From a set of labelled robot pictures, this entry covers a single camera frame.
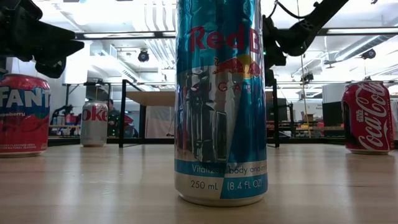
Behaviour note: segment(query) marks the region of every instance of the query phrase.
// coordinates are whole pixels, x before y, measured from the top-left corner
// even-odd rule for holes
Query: silver can
[[[87,101],[81,114],[80,144],[100,147],[106,144],[108,135],[108,106],[102,101]]]

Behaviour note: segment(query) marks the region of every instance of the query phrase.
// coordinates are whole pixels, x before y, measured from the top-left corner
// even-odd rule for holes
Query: ceiling
[[[43,10],[44,22],[76,32],[174,31],[176,29],[176,0],[85,0],[85,3],[34,0],[34,2]],[[280,0],[280,2],[293,13],[306,15],[312,11],[315,1]],[[262,13],[269,15],[274,0],[262,0],[261,4]],[[376,4],[371,4],[371,0],[350,0],[325,27],[391,27],[398,25],[397,11],[398,0],[378,0]],[[289,28],[297,22],[279,7],[272,19],[278,28]],[[370,75],[373,80],[398,78],[398,67],[395,68],[398,66],[395,60],[398,38],[390,36],[387,41],[376,38],[378,37],[363,35],[317,37],[303,57],[288,57],[285,67],[273,68],[276,78],[283,87],[285,95],[289,95],[290,92],[295,94],[297,88],[300,87],[299,84],[285,82],[300,81],[302,65],[303,72],[312,72],[314,81],[317,82],[362,80]],[[372,39],[377,44],[367,43]],[[372,60],[350,57],[333,65],[325,65],[328,60],[336,59],[336,54],[341,56],[344,53],[342,50],[347,51],[348,47],[359,48],[364,45],[368,49],[373,48],[377,57]],[[112,49],[117,51],[117,56],[114,55],[111,58],[112,63],[98,63],[92,60],[89,77],[112,77],[111,74],[114,72],[122,73],[121,70],[127,70],[128,73],[133,74],[133,77],[138,77],[140,82],[174,82],[174,39],[96,40],[92,43],[91,49],[92,55],[97,58],[104,56],[100,52],[105,52],[105,56],[110,58]],[[150,58],[148,62],[138,61],[137,57],[141,49],[148,50]],[[120,64],[121,67],[113,70],[114,63]],[[116,75],[112,80],[120,82],[122,78],[125,78],[123,74]],[[320,86],[309,85],[308,87],[319,88]],[[153,85],[146,91],[173,90],[173,87],[173,85]]]

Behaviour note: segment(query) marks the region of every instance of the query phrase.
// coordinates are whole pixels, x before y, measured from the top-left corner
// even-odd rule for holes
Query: ceiling light
[[[354,29],[329,29],[327,34],[330,35],[361,35],[361,34],[398,34],[398,27],[380,27],[380,28],[354,28]]]

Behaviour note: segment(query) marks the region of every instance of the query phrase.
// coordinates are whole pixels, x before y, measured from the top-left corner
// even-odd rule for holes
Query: coca-cola logo
[[[108,121],[108,109],[105,106],[92,106],[91,110],[84,109],[83,121]]]
[[[387,138],[389,119],[385,119],[384,124],[381,121],[381,118],[385,118],[388,114],[384,86],[382,83],[372,82],[360,83],[358,87],[355,93],[356,103],[364,111],[364,122],[367,124],[365,131],[368,133],[367,136],[359,136],[359,142],[367,150],[374,151],[383,147],[387,147],[387,150],[390,150]],[[359,96],[362,91],[370,92],[371,97],[364,98]]]

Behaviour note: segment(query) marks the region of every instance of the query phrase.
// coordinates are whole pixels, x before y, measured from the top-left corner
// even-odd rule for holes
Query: coca-cola can
[[[382,82],[350,84],[341,100],[346,148],[358,154],[394,150],[390,94]]]
[[[100,147],[106,144],[108,135],[108,106],[102,101],[87,101],[81,114],[80,144]]]

